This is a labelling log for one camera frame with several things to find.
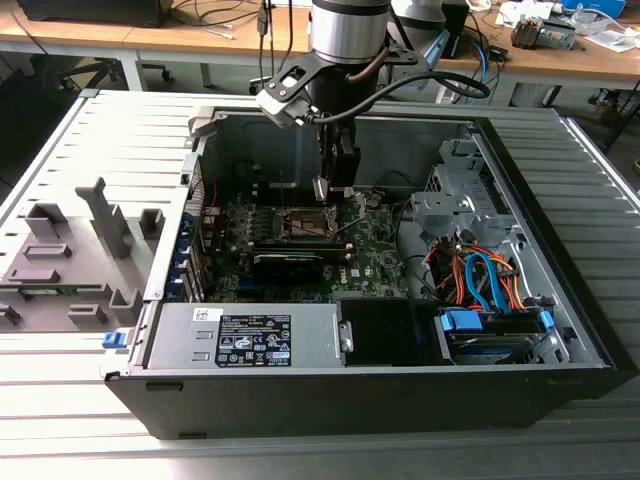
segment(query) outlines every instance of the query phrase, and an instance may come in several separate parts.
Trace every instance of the wooden desk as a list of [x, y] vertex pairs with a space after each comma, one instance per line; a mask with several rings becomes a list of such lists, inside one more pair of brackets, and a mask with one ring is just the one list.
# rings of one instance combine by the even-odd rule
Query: wooden desk
[[[523, 50], [511, 45], [513, 29], [495, 25], [496, 14], [475, 14], [480, 30], [491, 44], [509, 50], [508, 60], [504, 67], [507, 74], [528, 74], [544, 76], [565, 76], [606, 80], [637, 81], [640, 78], [640, 50], [631, 49], [624, 53], [615, 53], [596, 45], [584, 37], [578, 37], [573, 50], [555, 48], [537, 48]], [[640, 23], [640, 13], [623, 16], [624, 21]], [[475, 29], [471, 19], [467, 25]], [[460, 58], [442, 59], [438, 68], [475, 70], [478, 60], [471, 51]]]
[[[237, 5], [237, 2], [215, 2], [211, 8], [225, 8]], [[257, 3], [245, 3], [240, 8], [229, 12], [220, 12], [207, 17], [209, 22], [225, 22], [239, 15], [255, 12]], [[206, 2], [198, 2], [200, 13], [207, 10]], [[189, 23], [195, 22], [193, 7], [184, 10], [184, 19]], [[309, 51], [309, 41], [306, 33], [309, 19], [309, 10], [306, 8], [293, 9], [293, 48], [292, 55], [298, 55]], [[283, 56], [289, 44], [289, 20], [286, 8], [276, 8], [273, 11], [274, 24], [274, 52], [277, 56]], [[212, 34], [200, 27], [182, 25], [176, 20], [169, 19], [163, 28], [133, 28], [124, 40], [126, 48], [187, 51], [195, 53], [232, 54], [232, 55], [258, 55], [259, 35], [256, 28], [256, 17], [249, 16], [233, 22], [233, 29], [227, 30], [221, 27], [210, 27], [214, 30], [230, 33], [233, 40], [228, 40], [219, 35]], [[265, 59], [269, 55], [269, 36], [264, 42]]]
[[[228, 40], [197, 26], [182, 25], [173, 19], [169, 19], [164, 27], [158, 29], [103, 24], [31, 22], [26, 19], [22, 9], [15, 4], [15, 0], [11, 1], [14, 2], [16, 16], [47, 52], [56, 55], [117, 58], [124, 66], [129, 88], [132, 90], [145, 89], [140, 66], [143, 60], [200, 63], [205, 84], [209, 79], [209, 64], [252, 66], [257, 64], [259, 37], [254, 16], [234, 21], [233, 30], [216, 28], [234, 35], [233, 40]], [[237, 9], [212, 14], [207, 17], [207, 20], [224, 22], [242, 13], [255, 11], [258, 8], [257, 1], [248, 0]], [[237, 2], [231, 1], [226, 3], [203, 0], [198, 3], [200, 13], [208, 8], [220, 9], [235, 5]], [[308, 51], [306, 33], [308, 14], [307, 9], [294, 9], [292, 56]], [[193, 6], [186, 5], [178, 15], [187, 23], [196, 21]], [[273, 17], [275, 55], [282, 57], [288, 45], [287, 9], [276, 8]], [[640, 51], [637, 49], [625, 53], [614, 53], [584, 38], [579, 38], [578, 49], [571, 51], [549, 48], [522, 50], [511, 46], [511, 29], [495, 25], [495, 14], [486, 16], [476, 14], [476, 18], [483, 33], [492, 39], [492, 44], [509, 50], [509, 58], [500, 77], [500, 90], [504, 92], [507, 101], [509, 92], [518, 82], [632, 88], [640, 78]], [[640, 23], [640, 13], [623, 15], [623, 19]], [[265, 66], [268, 70], [268, 37], [265, 39], [264, 48]], [[29, 40], [11, 17], [5, 0], [0, 0], [0, 51], [40, 53], [40, 49]], [[440, 69], [464, 73], [474, 71], [477, 66], [478, 61], [470, 51], [460, 58], [443, 59], [439, 63]]]
[[[42, 45], [122, 48], [125, 37], [132, 29], [132, 27], [124, 25], [32, 22], [25, 16], [15, 0], [11, 0], [11, 2], [13, 4], [13, 13], [20, 23]], [[0, 41], [31, 43], [27, 34], [13, 19], [6, 0], [0, 0]]]

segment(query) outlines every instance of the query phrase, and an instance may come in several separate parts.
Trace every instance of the green circuit board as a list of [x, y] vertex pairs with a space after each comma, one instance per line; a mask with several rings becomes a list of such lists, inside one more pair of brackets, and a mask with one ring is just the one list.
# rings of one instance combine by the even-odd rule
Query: green circuit board
[[[374, 202], [364, 217], [340, 233], [340, 241], [351, 244], [348, 260], [327, 263], [319, 281], [296, 285], [261, 285], [244, 266], [255, 254], [247, 234], [255, 207], [238, 196], [220, 208], [213, 221], [209, 255], [214, 278], [211, 302], [333, 303], [340, 298], [404, 297], [407, 285], [391, 239], [391, 207]], [[355, 200], [336, 205], [337, 227], [361, 218]]]

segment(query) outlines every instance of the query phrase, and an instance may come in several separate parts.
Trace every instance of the warning label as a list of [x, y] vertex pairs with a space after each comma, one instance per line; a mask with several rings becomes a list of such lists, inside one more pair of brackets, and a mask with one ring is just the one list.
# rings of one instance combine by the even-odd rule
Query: warning label
[[290, 367], [290, 315], [222, 315], [219, 367]]

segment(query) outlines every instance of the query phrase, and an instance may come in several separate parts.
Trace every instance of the motherboard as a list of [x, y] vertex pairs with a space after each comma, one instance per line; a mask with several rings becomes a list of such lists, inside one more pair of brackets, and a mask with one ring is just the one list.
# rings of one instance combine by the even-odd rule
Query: motherboard
[[207, 301], [407, 297], [392, 238], [392, 205], [379, 194], [359, 192], [324, 206], [256, 197], [237, 193], [209, 209], [204, 235], [213, 288]]

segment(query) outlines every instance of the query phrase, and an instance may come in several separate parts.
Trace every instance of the metal table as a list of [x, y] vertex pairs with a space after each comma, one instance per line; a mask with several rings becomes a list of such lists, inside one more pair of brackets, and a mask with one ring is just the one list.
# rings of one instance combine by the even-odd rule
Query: metal table
[[[125, 215], [168, 202], [190, 151], [187, 120], [216, 95], [89, 92], [0, 207], [0, 270], [55, 199], [100, 172]], [[410, 112], [416, 104], [403, 104]], [[376, 107], [384, 112], [389, 104]], [[640, 200], [575, 123], [549, 110], [463, 108], [491, 119], [625, 345], [640, 361]], [[0, 335], [3, 477], [622, 479], [640, 476], [640, 381], [573, 402], [527, 430], [159, 441], [103, 386], [101, 334]], [[94, 461], [79, 461], [92, 458]]]

